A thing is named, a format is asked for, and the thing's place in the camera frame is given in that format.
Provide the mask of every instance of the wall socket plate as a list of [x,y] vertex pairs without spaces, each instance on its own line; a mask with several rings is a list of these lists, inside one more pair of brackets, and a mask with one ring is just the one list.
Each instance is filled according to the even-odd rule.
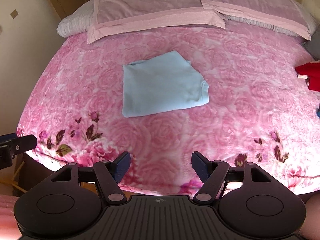
[[11,15],[12,19],[14,19],[15,17],[17,17],[17,16],[18,16],[17,10],[14,10],[12,13],[10,13],[10,15]]

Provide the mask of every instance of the pink blanket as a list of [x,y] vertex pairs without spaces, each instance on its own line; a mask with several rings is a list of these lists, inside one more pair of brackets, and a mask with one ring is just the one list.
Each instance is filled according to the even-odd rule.
[[[123,190],[194,194],[191,153],[232,166],[255,162],[296,194],[320,189],[320,94],[294,67],[312,61],[299,38],[243,23],[164,27],[86,43],[66,40],[36,84],[18,135],[51,170],[132,155]],[[122,64],[177,50],[209,83],[207,105],[124,118]]]

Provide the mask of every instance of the black gripper base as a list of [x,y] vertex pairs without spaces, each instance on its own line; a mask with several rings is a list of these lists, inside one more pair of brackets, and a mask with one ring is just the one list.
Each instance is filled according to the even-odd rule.
[[[21,240],[31,240],[23,236]],[[132,196],[106,208],[101,219],[70,240],[246,240],[229,230],[213,208],[194,205],[188,196]],[[299,240],[295,235],[286,240]]]

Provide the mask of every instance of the blue cloth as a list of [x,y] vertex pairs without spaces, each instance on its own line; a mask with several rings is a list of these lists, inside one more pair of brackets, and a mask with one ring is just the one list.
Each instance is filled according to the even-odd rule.
[[319,105],[319,109],[317,110],[317,116],[320,118],[320,105]]
[[124,65],[124,117],[145,116],[209,102],[209,85],[178,52]]

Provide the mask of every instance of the red cloth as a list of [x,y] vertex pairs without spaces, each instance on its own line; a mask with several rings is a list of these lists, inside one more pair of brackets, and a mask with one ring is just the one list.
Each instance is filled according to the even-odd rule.
[[320,92],[320,62],[307,63],[295,68],[300,75],[309,77],[309,89]]

